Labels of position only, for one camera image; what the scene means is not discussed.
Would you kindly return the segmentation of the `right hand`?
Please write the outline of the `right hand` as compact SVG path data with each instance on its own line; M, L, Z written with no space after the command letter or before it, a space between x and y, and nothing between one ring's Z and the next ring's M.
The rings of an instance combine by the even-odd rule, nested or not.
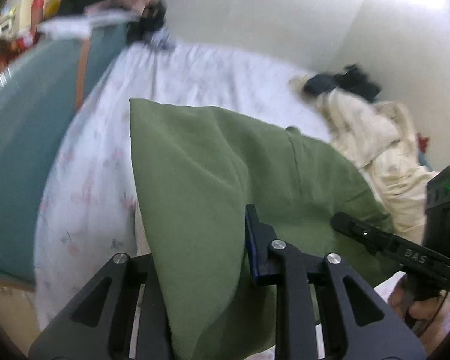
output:
M409 315L413 320L423 323L427 327L441 326L450 310L448 296L440 294L437 297L422 301L413 300L409 306L406 306L406 295L409 287L407 277L403 276L388 298L388 304L399 318L404 320Z

